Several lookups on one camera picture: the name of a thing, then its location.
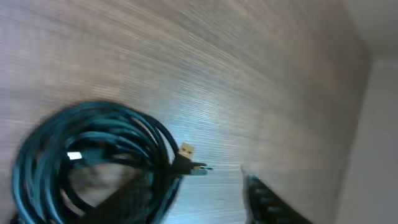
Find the coiled cable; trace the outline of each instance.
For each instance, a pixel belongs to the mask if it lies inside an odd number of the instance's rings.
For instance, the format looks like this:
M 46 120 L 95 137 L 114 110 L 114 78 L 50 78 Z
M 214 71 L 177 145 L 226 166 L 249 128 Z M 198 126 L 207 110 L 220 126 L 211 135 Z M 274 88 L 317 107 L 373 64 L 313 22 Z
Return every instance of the coiled cable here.
M 127 106 L 91 101 L 55 113 L 26 138 L 15 161 L 12 193 L 20 218 L 36 224 L 75 222 L 80 216 L 65 205 L 61 191 L 85 213 L 93 207 L 72 189 L 68 173 L 88 165 L 114 163 L 153 173 L 146 223 L 160 222 L 182 179 L 172 169 L 163 137 L 177 158 L 177 143 L 165 126 Z M 76 151 L 82 158 L 71 160 L 67 153 Z M 129 154 L 134 160 L 116 156 L 120 154 Z M 192 169 L 181 163 L 179 167 Z

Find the wooden surface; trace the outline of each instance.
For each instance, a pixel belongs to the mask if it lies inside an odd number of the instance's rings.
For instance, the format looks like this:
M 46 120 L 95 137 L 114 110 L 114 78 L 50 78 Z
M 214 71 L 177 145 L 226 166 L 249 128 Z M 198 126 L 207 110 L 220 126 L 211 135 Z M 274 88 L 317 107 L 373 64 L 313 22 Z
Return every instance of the wooden surface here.
M 0 214 L 41 117 L 109 99 L 152 114 L 215 171 L 166 223 L 243 223 L 240 165 L 332 223 L 369 58 L 337 0 L 0 1 Z

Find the black cable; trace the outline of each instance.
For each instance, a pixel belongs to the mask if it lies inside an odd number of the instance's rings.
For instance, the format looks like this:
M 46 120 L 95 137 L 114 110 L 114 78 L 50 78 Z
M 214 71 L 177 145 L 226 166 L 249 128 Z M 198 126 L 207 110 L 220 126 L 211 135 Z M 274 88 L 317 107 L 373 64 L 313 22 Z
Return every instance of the black cable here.
M 169 162 L 162 136 L 177 165 Z M 80 152 L 82 158 L 71 160 L 67 152 L 72 151 Z M 134 160 L 115 156 L 120 154 L 129 154 Z M 174 200 L 181 174 L 206 169 L 201 167 L 205 164 L 191 163 L 189 157 L 180 156 L 174 138 L 155 118 L 117 103 L 80 103 L 49 117 L 22 143 L 12 173 L 12 192 L 20 218 L 36 224 L 77 221 L 80 216 L 65 205 L 61 189 L 85 213 L 93 207 L 74 192 L 68 173 L 103 163 L 153 173 L 146 223 L 160 222 Z

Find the cable plug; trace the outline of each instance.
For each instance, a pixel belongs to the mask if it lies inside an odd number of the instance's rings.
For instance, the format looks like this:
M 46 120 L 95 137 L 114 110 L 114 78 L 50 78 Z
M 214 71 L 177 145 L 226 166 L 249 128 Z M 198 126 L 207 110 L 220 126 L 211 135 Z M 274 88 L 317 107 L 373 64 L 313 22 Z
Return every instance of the cable plug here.
M 171 170 L 174 174 L 207 175 L 209 170 L 213 170 L 213 168 L 207 166 L 207 164 L 191 161 L 194 150 L 195 148 L 193 146 L 187 143 L 182 144 L 172 164 Z

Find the metal connector tip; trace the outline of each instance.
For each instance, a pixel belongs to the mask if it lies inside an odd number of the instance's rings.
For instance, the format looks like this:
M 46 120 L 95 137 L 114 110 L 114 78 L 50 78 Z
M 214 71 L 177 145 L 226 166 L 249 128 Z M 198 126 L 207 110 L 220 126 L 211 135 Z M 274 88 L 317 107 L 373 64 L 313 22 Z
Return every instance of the metal connector tip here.
M 199 166 L 199 167 L 197 167 L 198 169 L 200 169 L 200 170 L 213 170 L 213 168 L 212 167 L 209 167 L 209 166 Z

